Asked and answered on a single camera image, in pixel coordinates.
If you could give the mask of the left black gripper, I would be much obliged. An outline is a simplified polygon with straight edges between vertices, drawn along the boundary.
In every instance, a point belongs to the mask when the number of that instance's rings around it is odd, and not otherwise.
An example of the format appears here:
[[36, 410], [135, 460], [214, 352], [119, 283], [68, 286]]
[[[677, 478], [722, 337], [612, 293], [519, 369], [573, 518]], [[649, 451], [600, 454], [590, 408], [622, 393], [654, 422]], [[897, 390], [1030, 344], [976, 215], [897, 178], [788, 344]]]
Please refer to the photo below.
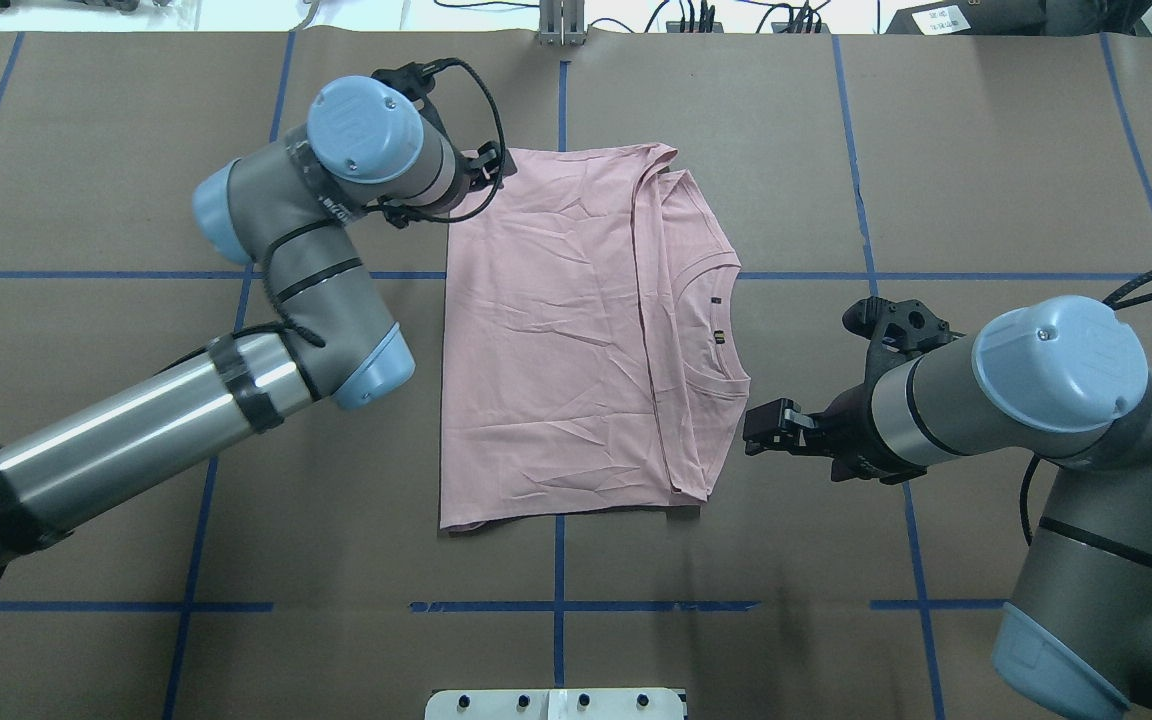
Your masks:
[[[430, 99], [435, 77], [444, 70], [460, 68], [482, 92], [494, 126], [494, 141], [476, 152], [461, 152], [445, 128], [442, 115]], [[372, 73], [372, 78], [411, 101], [422, 122], [422, 146], [411, 168], [397, 179], [396, 187], [376, 199], [372, 211], [384, 217], [452, 217], [467, 196], [484, 190], [485, 196], [467, 217], [479, 217], [502, 190], [502, 118], [492, 91], [467, 61], [414, 61], [394, 69]]]

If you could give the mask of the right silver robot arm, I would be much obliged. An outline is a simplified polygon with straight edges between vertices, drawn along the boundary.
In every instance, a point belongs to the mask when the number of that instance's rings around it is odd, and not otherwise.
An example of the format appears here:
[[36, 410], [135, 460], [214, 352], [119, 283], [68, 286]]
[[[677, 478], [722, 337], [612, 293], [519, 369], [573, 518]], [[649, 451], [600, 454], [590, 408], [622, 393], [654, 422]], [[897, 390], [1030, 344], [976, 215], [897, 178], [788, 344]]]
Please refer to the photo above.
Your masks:
[[1152, 366], [1134, 328], [1078, 295], [967, 334], [882, 297], [842, 323], [867, 342], [863, 382], [817, 414], [788, 397], [748, 410], [746, 454], [827, 457], [833, 480], [888, 486], [1005, 448], [1052, 462], [992, 664], [1064, 719], [1152, 710]]

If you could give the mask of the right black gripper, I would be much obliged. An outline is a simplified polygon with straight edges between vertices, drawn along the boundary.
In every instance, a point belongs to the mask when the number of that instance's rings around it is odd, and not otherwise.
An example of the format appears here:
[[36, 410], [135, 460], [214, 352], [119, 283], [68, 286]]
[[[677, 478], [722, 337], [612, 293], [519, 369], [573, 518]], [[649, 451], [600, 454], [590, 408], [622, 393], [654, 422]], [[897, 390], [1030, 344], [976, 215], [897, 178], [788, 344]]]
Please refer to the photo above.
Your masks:
[[963, 334], [916, 300], [859, 300], [842, 314], [842, 324], [867, 341], [864, 381], [819, 414], [804, 414], [790, 397], [751, 407], [742, 419], [742, 450], [746, 456], [764, 452], [817, 456], [819, 448], [831, 458], [829, 479], [836, 483], [878, 480], [896, 486], [923, 477], [927, 465], [900, 457], [881, 438], [873, 415], [876, 389], [893, 369], [908, 369]]

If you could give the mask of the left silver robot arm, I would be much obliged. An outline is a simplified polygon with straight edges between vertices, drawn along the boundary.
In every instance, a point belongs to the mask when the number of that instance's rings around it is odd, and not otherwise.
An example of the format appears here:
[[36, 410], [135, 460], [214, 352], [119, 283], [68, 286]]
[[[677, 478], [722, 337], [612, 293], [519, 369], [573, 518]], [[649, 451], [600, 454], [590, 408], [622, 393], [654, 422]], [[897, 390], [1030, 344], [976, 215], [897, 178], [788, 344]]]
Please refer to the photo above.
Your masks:
[[380, 217], [467, 222], [468, 194], [493, 200], [511, 156], [494, 135], [470, 154], [430, 92], [465, 60], [414, 61], [329, 81], [303, 123], [197, 185], [202, 234], [262, 274], [274, 319], [212, 338], [131, 388], [0, 445], [0, 570], [317, 401], [370, 404], [414, 374], [401, 324], [349, 238]]

